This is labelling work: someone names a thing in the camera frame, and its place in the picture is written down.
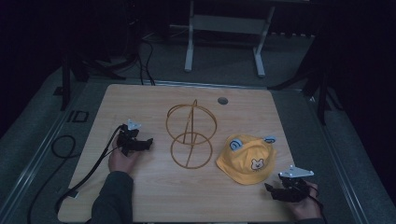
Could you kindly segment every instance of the wooden table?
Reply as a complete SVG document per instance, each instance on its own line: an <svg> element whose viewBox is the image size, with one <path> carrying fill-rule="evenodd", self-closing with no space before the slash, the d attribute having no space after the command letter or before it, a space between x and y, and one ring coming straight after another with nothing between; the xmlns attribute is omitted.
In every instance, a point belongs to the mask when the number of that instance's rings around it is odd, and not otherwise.
<svg viewBox="0 0 396 224"><path fill-rule="evenodd" d="M227 105L218 102L220 97ZM185 169L172 159L173 138L166 131L168 110L174 105L199 106L210 110L218 123L210 139L213 155L199 169ZM190 109L180 108L168 121L172 133L184 132ZM194 112L194 131L209 137L213 120L200 110ZM272 200L263 183L279 183L277 173L293 164L271 92L265 90L215 89L165 86L110 85L99 108L92 130L70 183L75 186L93 167L114 130L127 119L141 123L138 140L154 138L150 151L144 152L134 169L133 209L135 222L258 222L287 221L292 216L284 203ZM234 182L216 165L216 158L226 138L233 133L255 136L273 135L277 150L276 167L271 176L256 185ZM185 160L180 144L175 157ZM208 151L197 150L191 165L208 157ZM79 189L76 199L64 200L59 212L63 222L85 221L91 217L93 201L107 174L104 159L88 182Z"/></svg>

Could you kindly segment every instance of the robotic hand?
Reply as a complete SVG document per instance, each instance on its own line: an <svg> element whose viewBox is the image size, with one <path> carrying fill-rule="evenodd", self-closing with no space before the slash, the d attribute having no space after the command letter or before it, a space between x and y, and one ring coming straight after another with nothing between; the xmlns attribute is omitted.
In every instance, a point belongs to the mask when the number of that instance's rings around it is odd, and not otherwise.
<svg viewBox="0 0 396 224"><path fill-rule="evenodd" d="M301 179L301 177L313 174L314 172L312 171L306 171L291 165L289 170L278 174L284 189L274 189L274 187L266 183L264 185L265 188L271 192L274 200L298 203L308 197L310 190L310 187Z"/></svg>
<svg viewBox="0 0 396 224"><path fill-rule="evenodd" d="M133 123L130 119L128 119L128 124L121 125L117 146L122 147L122 153L125 156L128 155L129 151L149 150L153 141L152 138L147 141L138 141L136 139L139 134L138 128L141 126L141 124Z"/></svg>

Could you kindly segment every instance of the table leg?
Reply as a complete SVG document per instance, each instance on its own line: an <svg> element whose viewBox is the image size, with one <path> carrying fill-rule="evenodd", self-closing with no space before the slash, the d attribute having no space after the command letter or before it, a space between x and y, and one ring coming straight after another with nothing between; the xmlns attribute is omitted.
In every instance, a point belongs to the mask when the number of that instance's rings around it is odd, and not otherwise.
<svg viewBox="0 0 396 224"><path fill-rule="evenodd" d="M268 30L269 30L269 27L271 24L271 19L273 18L274 12L275 12L275 7L271 7L268 12L268 16L264 23L264 26L262 27L260 43L257 47L253 48L254 60L256 62L256 67L257 67L257 75L259 77L265 76L264 66L262 65L262 46L264 45L265 37L267 37L267 35L268 35Z"/></svg>
<svg viewBox="0 0 396 224"><path fill-rule="evenodd" d="M193 44L193 20L194 20L194 1L190 1L190 21L189 21L189 45L187 46L186 63L184 65L184 71L190 72L192 69L192 56L194 53Z"/></svg>

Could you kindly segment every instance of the hat patch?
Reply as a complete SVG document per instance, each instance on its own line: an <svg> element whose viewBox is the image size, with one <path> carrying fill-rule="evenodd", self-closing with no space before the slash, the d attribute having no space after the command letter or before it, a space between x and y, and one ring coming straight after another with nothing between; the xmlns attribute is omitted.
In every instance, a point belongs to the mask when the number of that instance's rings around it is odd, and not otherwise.
<svg viewBox="0 0 396 224"><path fill-rule="evenodd" d="M263 159L259 159L258 161L256 161L255 159L251 160L251 169L253 171L260 171L260 169L264 167L264 160Z"/></svg>

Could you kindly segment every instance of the gray carpet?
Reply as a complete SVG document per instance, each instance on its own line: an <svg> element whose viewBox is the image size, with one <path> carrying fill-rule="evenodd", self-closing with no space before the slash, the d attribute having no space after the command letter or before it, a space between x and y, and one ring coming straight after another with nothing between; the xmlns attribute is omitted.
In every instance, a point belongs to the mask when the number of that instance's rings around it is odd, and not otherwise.
<svg viewBox="0 0 396 224"><path fill-rule="evenodd" d="M186 45L177 41L151 42L154 51L148 68L159 85L172 81L188 82L186 85L204 83L264 89L294 75L310 41L305 37L269 36L262 54L267 72L265 78L256 76L250 48L209 48L207 44L196 48L192 72L187 74L183 71ZM143 60L149 56L148 45L142 46L141 56ZM137 66L119 73L128 79L118 83L139 84ZM77 140L75 153L83 149L97 108L110 83L115 81L99 76L92 76L86 84L73 81L75 100L61 112L61 97L52 95L61 85L61 73L57 71L47 79L0 140L1 205L9 205L6 199L9 199L20 174L35 153L40 148L47 151L37 174L31 174L30 188L21 193L20 201L12 204L15 209L9 211L8 223L27 223L28 209L37 191L62 162L50 152L50 139L71 134ZM299 89L301 84L290 88ZM316 173L309 180L319 184L320 200L325 204L329 223L392 223L396 220L395 207L380 184L347 116L332 107L326 112L327 126L323 127L314 112L316 104L298 91L274 91L274 98L296 165L309 167ZM71 111L89 112L87 122L68 121ZM65 155L70 145L68 139L62 139L56 148ZM77 162L78 159L69 160L40 193L32 210L32 223L59 223L53 207L68 186Z"/></svg>

